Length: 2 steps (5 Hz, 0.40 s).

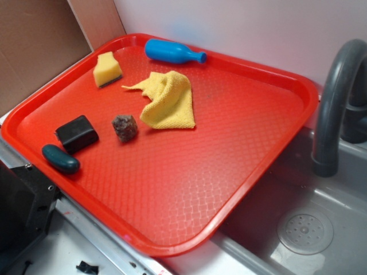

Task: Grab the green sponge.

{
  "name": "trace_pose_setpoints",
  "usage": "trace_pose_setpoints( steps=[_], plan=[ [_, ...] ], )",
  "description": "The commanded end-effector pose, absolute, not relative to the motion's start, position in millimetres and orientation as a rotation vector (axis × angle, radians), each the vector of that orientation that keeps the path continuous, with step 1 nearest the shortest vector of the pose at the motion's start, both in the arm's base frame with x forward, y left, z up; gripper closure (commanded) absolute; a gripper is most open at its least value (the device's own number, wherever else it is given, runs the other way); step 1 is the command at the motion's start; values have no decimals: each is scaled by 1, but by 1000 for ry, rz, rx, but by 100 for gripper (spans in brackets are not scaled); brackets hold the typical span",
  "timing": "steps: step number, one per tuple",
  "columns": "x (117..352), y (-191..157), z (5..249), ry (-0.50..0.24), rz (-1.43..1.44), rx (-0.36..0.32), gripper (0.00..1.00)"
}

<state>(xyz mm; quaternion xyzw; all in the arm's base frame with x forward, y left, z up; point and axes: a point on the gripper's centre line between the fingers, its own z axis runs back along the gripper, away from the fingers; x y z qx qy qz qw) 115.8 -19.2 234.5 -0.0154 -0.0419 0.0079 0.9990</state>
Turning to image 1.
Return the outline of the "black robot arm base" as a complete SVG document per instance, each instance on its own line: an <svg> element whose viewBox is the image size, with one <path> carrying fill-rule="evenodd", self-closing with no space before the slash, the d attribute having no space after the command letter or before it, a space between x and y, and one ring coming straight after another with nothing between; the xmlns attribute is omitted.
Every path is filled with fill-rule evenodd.
<svg viewBox="0 0 367 275"><path fill-rule="evenodd" d="M37 167L1 163L1 270L47 235L59 192Z"/></svg>

